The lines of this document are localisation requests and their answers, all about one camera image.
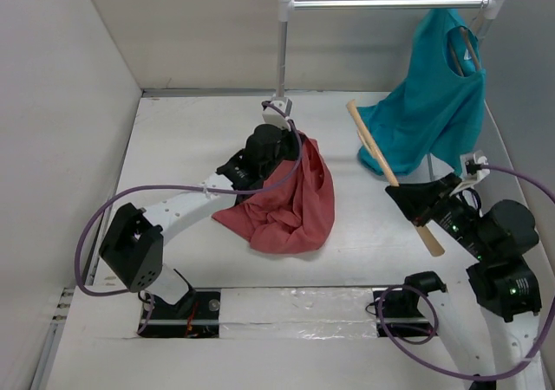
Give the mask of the red t shirt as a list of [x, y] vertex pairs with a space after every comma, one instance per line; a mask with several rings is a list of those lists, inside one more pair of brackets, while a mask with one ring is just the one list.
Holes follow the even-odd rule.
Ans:
[[299, 167], [283, 161], [264, 186], [294, 174], [279, 187], [258, 193], [212, 219], [246, 240], [251, 249], [272, 255], [315, 251], [326, 243], [335, 222], [335, 193], [330, 169], [317, 141], [301, 135]]

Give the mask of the light wooden hanger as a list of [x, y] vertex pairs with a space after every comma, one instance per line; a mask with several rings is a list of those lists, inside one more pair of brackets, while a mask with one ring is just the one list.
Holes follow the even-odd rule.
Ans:
[[[397, 177], [394, 175], [388, 161], [385, 159], [385, 156], [375, 142], [372, 134], [364, 125], [361, 115], [356, 108], [355, 101], [349, 101], [346, 105], [346, 108], [356, 125], [357, 135], [359, 137], [359, 140], [362, 142], [363, 147], [369, 153], [369, 155], [376, 160], [389, 184], [392, 186], [398, 186], [399, 181]], [[441, 244], [438, 242], [434, 234], [427, 226], [415, 225], [414, 228], [432, 257], [440, 257], [445, 253], [444, 248], [441, 246]]]

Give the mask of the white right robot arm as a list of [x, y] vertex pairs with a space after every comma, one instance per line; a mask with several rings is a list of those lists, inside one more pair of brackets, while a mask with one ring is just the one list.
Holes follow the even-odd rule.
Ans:
[[554, 314], [544, 324], [539, 322], [539, 282], [524, 259], [539, 243], [535, 218], [512, 199], [500, 200], [485, 214], [467, 204], [460, 195], [481, 174], [465, 180], [450, 173], [433, 182], [391, 185], [386, 191], [408, 221], [418, 228], [435, 222], [475, 258], [466, 273], [493, 354], [484, 355], [475, 346], [451, 303], [447, 285], [433, 271], [407, 276], [402, 285], [387, 289], [375, 304], [376, 314], [382, 319], [385, 310], [394, 307], [422, 314], [432, 326], [430, 337], [441, 340], [456, 369], [437, 367], [415, 354], [411, 359], [461, 380], [465, 389], [542, 389], [539, 350]]

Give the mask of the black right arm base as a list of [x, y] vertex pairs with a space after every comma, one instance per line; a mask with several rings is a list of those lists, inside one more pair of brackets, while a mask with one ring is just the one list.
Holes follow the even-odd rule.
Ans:
[[[406, 285], [418, 289], [426, 296], [430, 292], [446, 292], [447, 286], [433, 271], [425, 271], [407, 276]], [[382, 314], [390, 333], [399, 341], [413, 345], [423, 345], [434, 337], [433, 326], [423, 321], [424, 315], [418, 310], [420, 297], [405, 289], [392, 290], [384, 304]]]

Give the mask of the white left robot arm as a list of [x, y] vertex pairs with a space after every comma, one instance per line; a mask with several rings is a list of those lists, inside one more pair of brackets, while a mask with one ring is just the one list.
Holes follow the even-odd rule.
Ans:
[[300, 165], [302, 145], [295, 127], [257, 126], [245, 147], [200, 185], [181, 187], [178, 195], [146, 208], [122, 205], [101, 243], [101, 259], [128, 292], [144, 292], [155, 308], [168, 311], [175, 319], [186, 318], [193, 311], [196, 291], [164, 263], [165, 245], [215, 212], [283, 185], [291, 173], [275, 182], [270, 178], [285, 161]]

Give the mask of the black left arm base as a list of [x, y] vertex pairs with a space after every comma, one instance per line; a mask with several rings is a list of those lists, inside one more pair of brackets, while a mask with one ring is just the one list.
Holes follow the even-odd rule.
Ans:
[[169, 305], [158, 296], [140, 298], [142, 312], [138, 326], [143, 338], [219, 338], [221, 289], [196, 289], [183, 309]]

